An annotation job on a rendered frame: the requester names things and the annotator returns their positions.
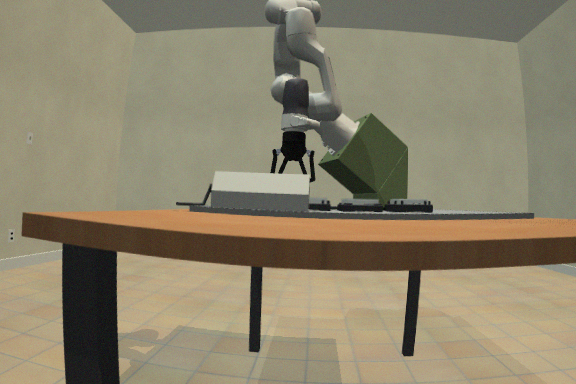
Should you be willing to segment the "beige operator button panel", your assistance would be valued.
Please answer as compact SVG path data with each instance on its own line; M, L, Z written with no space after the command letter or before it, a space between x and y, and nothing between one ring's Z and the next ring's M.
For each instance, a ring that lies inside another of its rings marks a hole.
M205 205L211 193L211 207L307 211L310 175L215 171L202 203L176 202L176 205Z

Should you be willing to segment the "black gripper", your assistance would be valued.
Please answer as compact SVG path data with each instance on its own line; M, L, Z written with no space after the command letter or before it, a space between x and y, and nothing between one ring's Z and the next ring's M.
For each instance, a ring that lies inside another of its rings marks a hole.
M284 155L284 160L283 163L279 169L278 174L282 174L285 166L287 164L288 161L299 161L301 170L303 172L303 174L307 174L302 157L305 155L305 153L308 154L309 161L310 161L310 171L311 171L311 178L310 178L310 182L315 181L315 170L314 170L314 151L310 151L307 150L305 147L305 141L306 141L306 134L303 132L297 132L297 131L287 131L283 133L283 139L282 139L282 147L281 149L273 149L273 161L272 161L272 167L271 167L271 172L270 173L275 173L275 169L276 169L276 163L277 163L277 156L279 156L279 153L282 152L282 154Z

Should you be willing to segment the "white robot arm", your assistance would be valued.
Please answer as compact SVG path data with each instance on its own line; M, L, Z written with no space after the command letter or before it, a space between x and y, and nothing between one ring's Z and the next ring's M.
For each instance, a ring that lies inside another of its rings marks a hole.
M322 145L328 145L334 156L353 137L360 122L354 123L341 114L330 58L316 35L321 7L313 0L269 0L265 15L270 23L276 24L273 56L276 79L271 94L283 105L281 130L304 133L314 129L321 136ZM309 91L307 80L301 79L300 60L319 68L323 93Z

